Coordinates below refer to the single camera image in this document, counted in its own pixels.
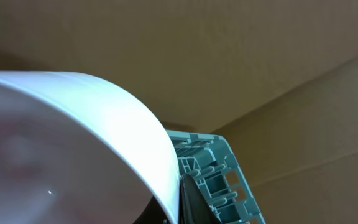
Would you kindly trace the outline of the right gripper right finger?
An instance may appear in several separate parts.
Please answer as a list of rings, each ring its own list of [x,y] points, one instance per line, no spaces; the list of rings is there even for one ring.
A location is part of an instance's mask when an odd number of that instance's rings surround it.
[[[183,175],[180,182],[180,223],[221,224],[188,174]]]

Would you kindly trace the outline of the small white bowl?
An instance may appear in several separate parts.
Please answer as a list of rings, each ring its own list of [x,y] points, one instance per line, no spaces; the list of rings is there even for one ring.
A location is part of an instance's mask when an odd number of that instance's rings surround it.
[[[179,220],[177,156],[121,87],[73,72],[0,71],[0,223]]]

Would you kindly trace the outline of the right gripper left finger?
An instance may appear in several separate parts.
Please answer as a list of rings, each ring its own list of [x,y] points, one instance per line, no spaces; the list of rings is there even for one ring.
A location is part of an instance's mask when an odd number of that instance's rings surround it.
[[[166,214],[155,197],[152,197],[144,211],[133,224],[164,224],[167,221]]]

